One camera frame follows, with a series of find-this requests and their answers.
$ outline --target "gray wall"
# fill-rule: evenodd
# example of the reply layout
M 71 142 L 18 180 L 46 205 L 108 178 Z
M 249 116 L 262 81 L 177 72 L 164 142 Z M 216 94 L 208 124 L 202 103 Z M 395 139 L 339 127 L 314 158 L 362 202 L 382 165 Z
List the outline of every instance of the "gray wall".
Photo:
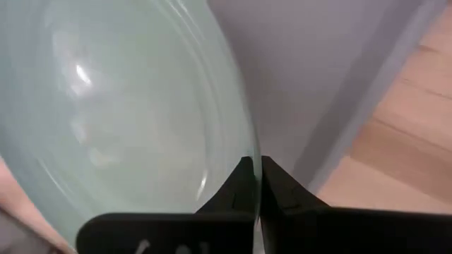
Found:
M 210 0 L 263 155 L 316 191 L 445 3 Z

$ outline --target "clear glass bowl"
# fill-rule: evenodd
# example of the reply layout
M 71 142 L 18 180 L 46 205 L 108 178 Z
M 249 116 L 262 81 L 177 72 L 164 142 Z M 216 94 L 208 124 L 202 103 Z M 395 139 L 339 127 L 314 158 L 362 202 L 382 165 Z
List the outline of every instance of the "clear glass bowl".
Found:
M 260 155 L 204 0 L 0 3 L 0 154 L 73 245 L 106 212 L 195 212 Z

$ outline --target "wooden floor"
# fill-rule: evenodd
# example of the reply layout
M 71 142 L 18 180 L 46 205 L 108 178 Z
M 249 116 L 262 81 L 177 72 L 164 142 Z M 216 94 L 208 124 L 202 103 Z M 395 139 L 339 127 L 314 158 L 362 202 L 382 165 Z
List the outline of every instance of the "wooden floor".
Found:
M 452 1 L 319 197 L 339 206 L 452 214 Z

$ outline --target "white wall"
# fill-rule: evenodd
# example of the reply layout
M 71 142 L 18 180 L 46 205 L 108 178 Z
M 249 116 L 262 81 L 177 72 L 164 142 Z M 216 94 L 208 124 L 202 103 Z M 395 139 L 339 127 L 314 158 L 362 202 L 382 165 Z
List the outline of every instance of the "white wall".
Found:
M 445 0 L 210 0 L 263 155 L 323 184 Z

